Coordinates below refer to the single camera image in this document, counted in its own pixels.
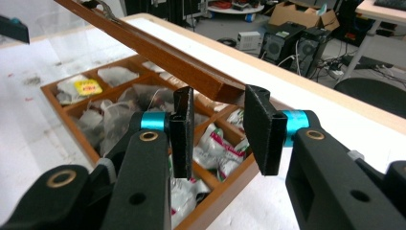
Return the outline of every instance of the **keyboard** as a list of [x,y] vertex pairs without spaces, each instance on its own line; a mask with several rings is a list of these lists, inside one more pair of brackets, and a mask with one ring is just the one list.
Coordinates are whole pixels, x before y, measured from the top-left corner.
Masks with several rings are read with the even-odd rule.
[[376,6],[392,8],[406,12],[406,0],[375,0]]

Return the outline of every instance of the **desk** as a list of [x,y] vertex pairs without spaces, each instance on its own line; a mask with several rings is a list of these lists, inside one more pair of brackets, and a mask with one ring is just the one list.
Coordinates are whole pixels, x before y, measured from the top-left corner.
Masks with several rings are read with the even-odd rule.
[[[236,80],[260,85],[284,104],[310,109],[322,126],[351,150],[365,154],[381,172],[395,160],[405,160],[406,121],[358,102],[316,82],[297,78],[277,66],[243,54],[172,25],[139,14],[125,19]],[[134,55],[103,32],[88,28],[94,41],[93,67]],[[67,76],[44,37],[31,45],[0,48],[0,223],[7,220],[19,198],[45,171],[61,164],[92,165],[68,134],[39,86]],[[39,77],[40,82],[30,81]],[[278,176],[258,174],[209,226],[209,229],[299,229],[284,187],[291,148],[284,148]]]
[[362,13],[363,16],[368,17],[370,19],[374,19],[375,22],[373,23],[371,29],[367,32],[364,40],[362,41],[357,53],[352,58],[352,61],[344,74],[344,76],[340,79],[346,79],[350,76],[351,72],[354,70],[356,64],[358,63],[359,59],[364,55],[369,47],[372,38],[376,34],[376,30],[378,29],[379,25],[382,21],[390,22],[399,25],[406,25],[406,11],[399,11],[389,8],[377,7],[373,3],[374,0],[364,0],[355,10],[356,12]]

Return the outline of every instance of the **cardboard box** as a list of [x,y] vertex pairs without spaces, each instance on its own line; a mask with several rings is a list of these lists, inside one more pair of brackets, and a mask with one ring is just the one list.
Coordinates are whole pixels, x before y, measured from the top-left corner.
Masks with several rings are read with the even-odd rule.
[[268,23],[275,26],[291,21],[308,28],[318,26],[333,31],[340,26],[334,10],[327,10],[322,16],[317,15],[317,9],[292,1],[278,4]]

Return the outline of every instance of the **blue object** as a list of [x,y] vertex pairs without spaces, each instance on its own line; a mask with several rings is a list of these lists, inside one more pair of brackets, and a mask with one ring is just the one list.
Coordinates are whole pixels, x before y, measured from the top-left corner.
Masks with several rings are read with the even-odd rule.
[[141,120],[141,129],[164,131],[166,112],[145,112]]
[[309,127],[307,115],[301,110],[283,110],[287,117],[285,147],[293,147],[293,136],[302,127]]

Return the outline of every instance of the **white desk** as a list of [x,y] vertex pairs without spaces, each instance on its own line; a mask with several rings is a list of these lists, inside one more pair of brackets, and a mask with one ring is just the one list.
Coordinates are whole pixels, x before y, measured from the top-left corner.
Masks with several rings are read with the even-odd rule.
[[[354,70],[359,59],[367,52],[367,49],[370,46],[370,43],[372,42],[372,38],[375,36],[376,30],[378,29],[378,27],[382,21],[406,26],[406,11],[399,11],[399,10],[394,10],[394,9],[389,9],[389,8],[377,7],[373,4],[374,2],[375,2],[375,0],[364,0],[355,10],[358,13],[362,13],[362,15],[365,17],[374,19],[375,22],[373,23],[371,29],[367,32],[367,35],[365,36],[364,40],[362,41],[357,53],[352,58],[351,63],[349,65],[349,67],[347,68],[346,73],[340,79],[340,81],[344,80],[350,76],[351,72]],[[389,46],[391,43],[397,43],[398,46],[395,46],[395,47],[401,47],[401,50],[399,50],[398,48],[397,49],[391,48],[391,47],[394,47],[394,46],[391,46],[391,47]],[[391,39],[389,41],[389,43],[383,43],[380,45],[382,47],[382,52],[391,52],[390,54],[399,53],[399,57],[397,59],[402,61],[402,63],[405,63],[406,42]]]
[[[392,161],[406,159],[404,119],[168,22],[138,17],[128,18],[130,24],[239,81],[270,90],[289,106],[315,111],[330,134],[365,154],[379,171],[385,172]],[[134,54],[98,30],[90,29],[88,35],[97,57],[94,67]],[[39,89],[66,77],[63,66],[55,66],[57,62],[46,39],[0,48],[0,223],[45,171],[61,164],[81,164],[92,170]],[[41,82],[29,83],[35,77]],[[283,150],[278,176],[258,174],[209,229],[298,229],[284,187],[290,153],[289,148]]]

